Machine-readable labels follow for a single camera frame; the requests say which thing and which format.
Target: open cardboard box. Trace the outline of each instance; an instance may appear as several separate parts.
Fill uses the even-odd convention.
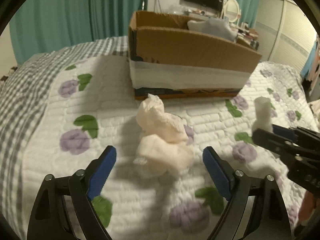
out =
[[[261,54],[213,35],[188,30],[185,15],[137,11],[129,24],[135,98],[233,97]]]

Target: closet door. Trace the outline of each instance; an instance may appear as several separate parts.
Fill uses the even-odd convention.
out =
[[[255,29],[259,33],[258,52],[268,61],[279,31],[283,0],[260,0]]]
[[[301,9],[286,1],[283,28],[272,61],[290,65],[300,72],[315,40],[315,30]]]

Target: blue gripper pad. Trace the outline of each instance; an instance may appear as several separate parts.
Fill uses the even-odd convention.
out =
[[[105,157],[89,180],[87,197],[90,200],[93,200],[96,196],[100,195],[101,190],[116,163],[117,152],[116,148],[113,146],[108,146],[102,154],[105,154]]]
[[[297,143],[298,137],[296,136],[294,131],[287,129],[287,128],[284,128],[282,126],[275,125],[275,124],[272,125],[272,128],[273,128],[274,134],[280,135],[282,137],[285,137],[285,138],[293,141],[294,143]]]
[[[202,160],[220,196],[224,197],[227,201],[230,201],[232,194],[230,191],[229,180],[218,162],[213,158],[208,147],[203,150]]]

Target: checkered bedsheet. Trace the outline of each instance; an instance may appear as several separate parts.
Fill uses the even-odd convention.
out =
[[[26,238],[21,215],[22,158],[43,116],[52,82],[62,67],[71,63],[127,53],[127,37],[63,48],[27,61],[0,88],[0,212],[21,239]]]

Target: silver bolt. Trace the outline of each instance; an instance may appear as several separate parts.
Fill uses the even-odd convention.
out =
[[[269,180],[269,181],[274,181],[275,178],[274,178],[273,176],[271,176],[271,175],[267,175],[267,180]]]
[[[236,170],[236,175],[237,175],[238,177],[242,177],[242,176],[243,176],[243,171],[241,171],[241,170]]]
[[[53,178],[53,175],[52,174],[48,174],[48,175],[46,175],[44,177],[44,180],[49,181],[49,180],[52,180],[52,178]]]
[[[302,161],[302,157],[300,157],[300,156],[295,156],[295,159],[297,160],[297,161],[299,161],[299,162],[301,162]]]
[[[305,181],[310,181],[312,179],[312,176],[310,174],[306,175],[304,180]]]
[[[82,170],[82,169],[81,169],[81,170],[77,170],[77,171],[76,171],[76,175],[77,175],[77,176],[82,176],[82,175],[84,175],[84,170]]]

